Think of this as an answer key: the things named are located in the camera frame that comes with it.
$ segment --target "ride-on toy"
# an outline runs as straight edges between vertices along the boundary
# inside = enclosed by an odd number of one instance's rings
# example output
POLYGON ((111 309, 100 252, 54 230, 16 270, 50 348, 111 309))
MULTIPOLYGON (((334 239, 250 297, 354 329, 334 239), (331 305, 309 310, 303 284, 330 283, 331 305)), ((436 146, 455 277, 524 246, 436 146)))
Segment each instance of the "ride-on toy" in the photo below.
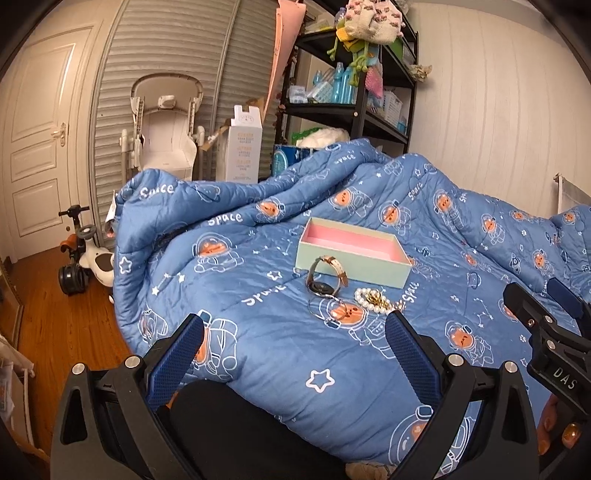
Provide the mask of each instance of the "ride-on toy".
POLYGON ((66 295, 84 293, 92 272, 96 279, 110 290, 109 299, 112 302, 113 254, 106 248, 95 245, 94 225, 80 225, 80 213, 87 210, 90 210, 90 207, 72 205, 65 212, 59 212, 60 216, 67 215, 72 219, 75 231, 60 244, 61 251, 67 251, 70 256, 70 263, 60 267, 60 287, 66 295))

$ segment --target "gift box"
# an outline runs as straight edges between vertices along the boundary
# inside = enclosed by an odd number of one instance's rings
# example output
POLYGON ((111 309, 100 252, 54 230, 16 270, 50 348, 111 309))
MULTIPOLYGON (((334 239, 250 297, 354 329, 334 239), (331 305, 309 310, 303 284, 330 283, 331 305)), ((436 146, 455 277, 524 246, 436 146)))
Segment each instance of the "gift box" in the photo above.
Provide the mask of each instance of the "gift box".
MULTIPOLYGON (((316 258, 335 257, 350 280, 403 288, 411 263, 395 235, 347 223, 312 217, 298 244, 295 267, 309 270, 316 258)), ((321 262, 316 271, 334 275, 321 262)))

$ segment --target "pink paper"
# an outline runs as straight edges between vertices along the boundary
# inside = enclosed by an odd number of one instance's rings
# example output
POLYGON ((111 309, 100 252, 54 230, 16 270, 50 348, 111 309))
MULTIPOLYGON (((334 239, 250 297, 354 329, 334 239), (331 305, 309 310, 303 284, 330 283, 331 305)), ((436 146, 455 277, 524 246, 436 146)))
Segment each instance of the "pink paper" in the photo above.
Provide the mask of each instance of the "pink paper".
POLYGON ((404 252, 397 248, 397 245, 391 240, 347 232, 315 223, 308 226, 301 241, 363 255, 364 257, 407 263, 404 252))
POLYGON ((277 84, 281 75, 287 67, 287 60, 291 50, 296 44, 296 37, 300 33, 300 27, 306 14, 306 6, 297 4, 290 0, 278 0, 279 8, 276 13, 275 22, 275 50, 273 52, 273 67, 269 80, 269 92, 263 111, 263 121, 267 117, 267 110, 271 103, 277 84))

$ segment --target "white wall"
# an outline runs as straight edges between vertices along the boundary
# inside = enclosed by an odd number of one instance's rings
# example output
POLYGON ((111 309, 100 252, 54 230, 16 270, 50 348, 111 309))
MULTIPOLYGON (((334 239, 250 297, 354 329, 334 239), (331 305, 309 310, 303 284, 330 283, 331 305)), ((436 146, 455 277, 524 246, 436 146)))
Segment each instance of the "white wall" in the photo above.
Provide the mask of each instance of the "white wall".
POLYGON ((411 151, 536 215, 556 212, 557 172, 591 192, 591 85, 561 41, 451 5, 416 3, 409 18, 419 63, 433 65, 411 151))

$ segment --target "baby high chair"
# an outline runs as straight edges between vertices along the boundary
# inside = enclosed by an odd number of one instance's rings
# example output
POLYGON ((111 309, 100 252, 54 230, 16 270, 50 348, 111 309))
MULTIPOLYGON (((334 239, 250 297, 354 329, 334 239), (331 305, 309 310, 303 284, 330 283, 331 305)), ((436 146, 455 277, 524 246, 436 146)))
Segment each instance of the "baby high chair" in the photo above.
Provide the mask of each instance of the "baby high chair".
POLYGON ((188 75, 154 73, 137 80, 131 89, 133 136, 128 139, 124 130, 121 139, 124 170, 159 168, 183 180, 196 179, 199 175, 193 175, 193 166, 205 130, 199 126, 194 134, 194 122, 202 100, 201 83, 188 75), (132 150, 130 165, 128 149, 132 150))

